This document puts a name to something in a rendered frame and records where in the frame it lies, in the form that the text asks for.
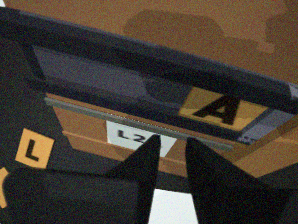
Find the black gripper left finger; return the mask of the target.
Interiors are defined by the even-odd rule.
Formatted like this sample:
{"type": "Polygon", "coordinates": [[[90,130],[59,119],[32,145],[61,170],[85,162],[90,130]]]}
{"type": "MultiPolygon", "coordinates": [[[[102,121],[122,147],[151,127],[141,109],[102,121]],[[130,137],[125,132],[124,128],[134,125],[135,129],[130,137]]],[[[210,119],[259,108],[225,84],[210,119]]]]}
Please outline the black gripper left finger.
{"type": "Polygon", "coordinates": [[[160,150],[161,137],[153,134],[105,174],[13,170],[2,183],[12,224],[148,224],[160,150]]]}

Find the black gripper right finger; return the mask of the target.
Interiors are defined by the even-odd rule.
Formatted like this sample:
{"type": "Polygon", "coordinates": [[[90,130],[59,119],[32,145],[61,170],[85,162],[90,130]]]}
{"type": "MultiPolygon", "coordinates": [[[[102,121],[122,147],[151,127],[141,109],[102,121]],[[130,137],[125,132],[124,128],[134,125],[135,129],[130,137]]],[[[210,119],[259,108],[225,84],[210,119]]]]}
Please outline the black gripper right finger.
{"type": "Polygon", "coordinates": [[[298,224],[298,189],[274,189],[196,138],[185,157],[198,224],[298,224]]]}

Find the tan wooden board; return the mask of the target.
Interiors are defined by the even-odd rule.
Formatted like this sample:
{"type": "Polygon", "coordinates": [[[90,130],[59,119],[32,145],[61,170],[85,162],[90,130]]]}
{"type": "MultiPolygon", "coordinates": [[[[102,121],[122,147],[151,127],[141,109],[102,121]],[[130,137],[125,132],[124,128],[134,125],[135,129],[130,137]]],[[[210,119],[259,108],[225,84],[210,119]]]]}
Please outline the tan wooden board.
{"type": "Polygon", "coordinates": [[[298,0],[2,1],[73,148],[123,162],[110,121],[176,138],[165,173],[188,177],[188,137],[256,178],[298,162],[298,0]],[[269,108],[239,132],[177,115],[193,86],[269,108]]]}

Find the white paper ticket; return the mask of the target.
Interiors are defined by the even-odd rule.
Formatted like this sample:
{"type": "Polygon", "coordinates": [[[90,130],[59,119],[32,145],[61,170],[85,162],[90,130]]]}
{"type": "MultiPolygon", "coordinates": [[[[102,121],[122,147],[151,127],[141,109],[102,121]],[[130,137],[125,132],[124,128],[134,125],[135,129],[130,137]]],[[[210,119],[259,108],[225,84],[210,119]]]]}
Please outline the white paper ticket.
{"type": "MultiPolygon", "coordinates": [[[[153,134],[156,134],[110,121],[106,121],[106,124],[108,143],[133,150],[138,149],[153,134]]],[[[160,157],[165,157],[177,139],[164,135],[160,135],[160,137],[160,157]]]]}

